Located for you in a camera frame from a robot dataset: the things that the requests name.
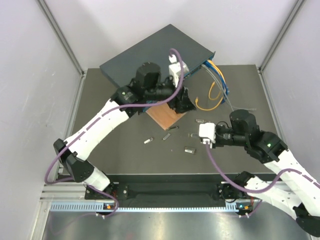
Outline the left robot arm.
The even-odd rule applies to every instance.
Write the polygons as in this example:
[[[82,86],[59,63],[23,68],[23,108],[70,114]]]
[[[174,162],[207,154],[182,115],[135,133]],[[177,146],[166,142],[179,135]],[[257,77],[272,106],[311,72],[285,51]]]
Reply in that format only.
[[[169,75],[162,81],[159,65],[143,63],[129,84],[118,88],[77,133],[54,142],[56,158],[72,180],[92,186],[102,198],[109,198],[114,191],[110,179],[88,161],[96,146],[116,127],[136,113],[142,113],[145,108],[166,104],[177,114],[195,109],[187,88],[183,86],[185,75],[189,73],[187,64],[175,61],[168,70]]]

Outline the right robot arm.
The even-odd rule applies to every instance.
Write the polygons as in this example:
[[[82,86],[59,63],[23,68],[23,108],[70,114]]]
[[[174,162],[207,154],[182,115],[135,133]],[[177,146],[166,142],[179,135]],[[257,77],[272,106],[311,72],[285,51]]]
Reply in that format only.
[[[242,172],[227,181],[239,198],[247,195],[283,211],[314,237],[320,236],[320,184],[298,162],[287,144],[273,132],[261,130],[253,114],[238,109],[230,113],[230,125],[214,126],[211,147],[243,147],[248,155],[276,174],[272,183]]]

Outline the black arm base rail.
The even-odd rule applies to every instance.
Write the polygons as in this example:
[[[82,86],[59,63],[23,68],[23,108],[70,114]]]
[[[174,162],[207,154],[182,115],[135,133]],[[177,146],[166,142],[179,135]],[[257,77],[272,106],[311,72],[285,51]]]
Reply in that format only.
[[[217,173],[111,174],[109,179],[106,192],[122,208],[223,207],[250,199]]]

